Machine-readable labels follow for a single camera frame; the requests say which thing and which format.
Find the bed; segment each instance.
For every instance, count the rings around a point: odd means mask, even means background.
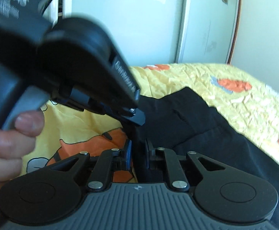
[[[279,94],[246,72],[224,64],[171,64],[130,67],[141,94],[162,98],[190,87],[230,125],[279,164]],[[105,115],[78,112],[49,101],[43,108],[45,128],[36,149],[23,158],[22,174],[50,164],[62,146],[81,143],[118,129],[120,122]]]

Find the white wall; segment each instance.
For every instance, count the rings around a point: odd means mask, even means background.
[[[72,15],[93,17],[110,32],[127,63],[176,59],[183,0],[72,0]]]
[[[231,50],[237,1],[191,0],[183,63],[226,63]]]
[[[279,92],[279,0],[242,0],[231,63]]]

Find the black fabric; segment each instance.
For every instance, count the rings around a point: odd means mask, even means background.
[[[179,155],[196,151],[224,164],[269,181],[279,193],[279,165],[238,134],[214,107],[190,88],[161,99],[141,97],[139,108],[146,114],[145,125],[124,125],[134,141],[133,163],[139,182],[162,180],[162,173],[146,169],[143,143],[173,149]],[[271,219],[279,228],[279,203]]]

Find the metal screw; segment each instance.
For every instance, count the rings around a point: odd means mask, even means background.
[[[187,183],[185,181],[174,181],[172,185],[177,189],[183,189],[187,186]]]
[[[89,182],[87,186],[91,189],[101,189],[103,187],[103,183],[99,181],[92,181]]]

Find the white wardrobe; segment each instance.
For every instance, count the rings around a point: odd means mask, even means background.
[[[129,65],[146,66],[226,63],[238,3],[239,0],[63,0],[62,9],[63,16],[98,21]]]

